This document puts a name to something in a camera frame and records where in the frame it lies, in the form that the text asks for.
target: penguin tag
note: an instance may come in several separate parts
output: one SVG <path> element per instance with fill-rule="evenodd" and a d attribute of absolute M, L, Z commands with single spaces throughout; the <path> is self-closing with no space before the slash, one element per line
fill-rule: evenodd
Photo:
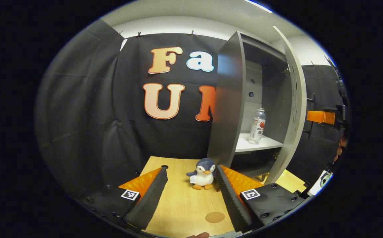
<path fill-rule="evenodd" d="M 190 183 L 196 182 L 196 175 L 190 176 Z"/>

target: person's hand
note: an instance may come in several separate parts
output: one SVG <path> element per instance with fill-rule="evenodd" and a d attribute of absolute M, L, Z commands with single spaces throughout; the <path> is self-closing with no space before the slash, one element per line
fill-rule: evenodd
<path fill-rule="evenodd" d="M 344 137 L 344 134 L 342 134 L 340 142 L 338 143 L 337 155 L 334 158 L 334 162 L 337 161 L 338 156 L 341 155 L 341 152 L 343 152 L 343 147 L 346 148 L 347 140 L 348 139 Z"/>
<path fill-rule="evenodd" d="M 186 238 L 209 238 L 209 233 L 203 232 L 203 233 L 200 233 L 199 235 L 191 235 Z"/>

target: white wall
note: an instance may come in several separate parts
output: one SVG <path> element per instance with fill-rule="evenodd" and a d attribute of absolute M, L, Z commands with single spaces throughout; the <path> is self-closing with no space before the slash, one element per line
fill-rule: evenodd
<path fill-rule="evenodd" d="M 240 31 L 248 36 L 260 40 L 271 45 L 264 39 L 255 36 L 243 29 L 204 18 L 184 17 L 184 16 L 164 16 L 154 18 L 144 18 L 135 21 L 126 22 L 113 27 L 116 31 L 122 31 L 124 38 L 137 36 L 140 31 L 141 35 L 156 33 L 192 33 L 195 35 L 211 36 L 223 40 L 228 40 L 236 32 Z"/>
<path fill-rule="evenodd" d="M 321 48 L 321 46 L 309 36 L 293 36 L 287 38 L 293 46 L 301 65 L 330 65 L 324 56 L 332 58 Z M 272 42 L 272 46 L 284 52 L 281 41 Z"/>
<path fill-rule="evenodd" d="M 116 31 L 122 31 L 124 38 L 137 36 L 140 31 L 141 35 L 157 34 L 157 33 L 192 33 L 201 36 L 211 36 L 219 39 L 228 40 L 236 31 L 240 31 L 248 36 L 258 39 L 272 47 L 284 52 L 280 41 L 267 42 L 265 39 L 247 32 L 243 29 L 236 28 L 229 24 L 219 21 L 208 20 L 204 18 L 185 17 L 185 16 L 164 16 L 154 18 L 144 18 L 126 22 L 113 27 Z M 309 36 L 292 36 L 287 38 L 293 46 L 299 61 L 302 65 L 329 65 L 324 55 L 329 55 Z"/>

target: wooden table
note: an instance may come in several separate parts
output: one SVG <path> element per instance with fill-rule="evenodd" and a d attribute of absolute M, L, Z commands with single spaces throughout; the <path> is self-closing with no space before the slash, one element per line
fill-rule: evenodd
<path fill-rule="evenodd" d="M 185 238 L 208 232 L 210 236 L 234 230 L 221 192 L 214 188 L 195 190 L 187 172 L 196 169 L 199 160 L 150 157 L 142 173 L 167 165 L 168 182 L 159 200 L 155 214 L 145 232 L 176 238 Z M 205 217 L 211 212 L 225 215 L 219 223 L 209 223 Z"/>

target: ceiling light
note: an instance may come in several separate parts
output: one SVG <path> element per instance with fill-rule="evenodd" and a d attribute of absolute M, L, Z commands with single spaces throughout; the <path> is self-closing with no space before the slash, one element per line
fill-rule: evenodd
<path fill-rule="evenodd" d="M 272 11 L 270 9 L 268 9 L 268 8 L 262 6 L 262 5 L 259 5 L 259 4 L 255 3 L 255 2 L 252 2 L 252 1 L 249 1 L 249 0 L 244 0 L 244 1 L 257 6 L 258 8 L 260 8 L 260 9 L 262 9 L 262 10 L 268 12 L 268 13 L 272 13 Z"/>

